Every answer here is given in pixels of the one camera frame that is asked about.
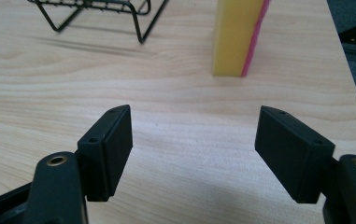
wire rack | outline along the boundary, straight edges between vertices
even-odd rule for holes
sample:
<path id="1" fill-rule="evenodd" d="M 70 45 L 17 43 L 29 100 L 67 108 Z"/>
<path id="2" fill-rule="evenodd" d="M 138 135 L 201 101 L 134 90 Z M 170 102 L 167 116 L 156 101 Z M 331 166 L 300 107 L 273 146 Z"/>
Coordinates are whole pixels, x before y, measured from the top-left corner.
<path id="1" fill-rule="evenodd" d="M 118 13 L 129 13 L 132 14 L 137 40 L 143 44 L 150 31 L 152 30 L 154 24 L 161 16 L 166 4 L 169 0 L 163 0 L 160 7 L 158 8 L 157 12 L 155 13 L 153 19 L 151 20 L 148 28 L 146 29 L 145 33 L 142 34 L 138 16 L 146 16 L 149 15 L 151 12 L 151 1 L 144 0 L 139 7 L 136 9 L 135 6 L 131 3 L 131 0 L 28 0 L 28 2 L 34 3 L 38 6 L 41 13 L 43 13 L 44 17 L 46 18 L 47 22 L 50 24 L 52 30 L 55 32 L 60 33 L 76 16 L 82 11 L 82 9 L 99 9 L 101 11 L 115 11 Z M 75 8 L 74 10 L 65 20 L 62 22 L 61 25 L 56 26 L 55 23 L 50 18 L 49 14 L 47 13 L 46 9 L 43 5 L 53 5 L 56 7 L 72 7 Z"/>

wooden table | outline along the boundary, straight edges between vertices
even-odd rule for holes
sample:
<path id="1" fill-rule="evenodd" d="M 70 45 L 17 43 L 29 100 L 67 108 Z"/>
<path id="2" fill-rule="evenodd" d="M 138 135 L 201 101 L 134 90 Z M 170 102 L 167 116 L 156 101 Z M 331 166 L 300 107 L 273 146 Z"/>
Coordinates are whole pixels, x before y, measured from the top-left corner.
<path id="1" fill-rule="evenodd" d="M 35 5 L 0 0 L 0 194 L 128 104 L 134 148 L 115 197 L 88 203 L 91 223 L 322 223 L 324 198 L 291 200 L 254 138 L 269 105 L 332 140 L 337 159 L 356 154 L 356 88 L 327 3 L 273 1 L 244 78 L 211 75 L 215 7 L 170 1 L 141 46 L 129 15 L 84 11 L 58 35 Z"/>

